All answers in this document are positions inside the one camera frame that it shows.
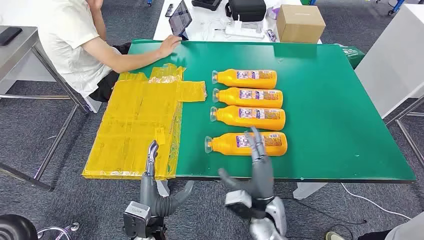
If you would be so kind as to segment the person's right hand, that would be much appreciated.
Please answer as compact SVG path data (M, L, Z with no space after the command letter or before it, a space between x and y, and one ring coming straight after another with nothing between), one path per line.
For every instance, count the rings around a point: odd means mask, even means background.
M165 40L162 41L158 52L161 59L169 56L174 49L181 43L182 38L180 36L169 35Z

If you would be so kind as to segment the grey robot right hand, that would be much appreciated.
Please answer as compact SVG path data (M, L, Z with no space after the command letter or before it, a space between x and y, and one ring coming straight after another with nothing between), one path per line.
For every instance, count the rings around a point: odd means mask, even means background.
M244 135L250 144L252 171L249 181L239 181L231 177L224 168L218 170L220 179L229 188L234 190L244 190L252 198L257 200L267 200L274 197L274 175L272 162L266 153L262 135L252 126L251 132Z

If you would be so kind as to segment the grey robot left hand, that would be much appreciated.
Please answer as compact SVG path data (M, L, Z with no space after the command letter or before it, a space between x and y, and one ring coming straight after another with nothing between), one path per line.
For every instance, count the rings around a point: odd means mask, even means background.
M141 176L140 203L150 207L152 216L168 217L191 195L194 181L189 180L184 189L175 195L161 196L155 179L155 162L159 145L153 140L147 150L145 172Z

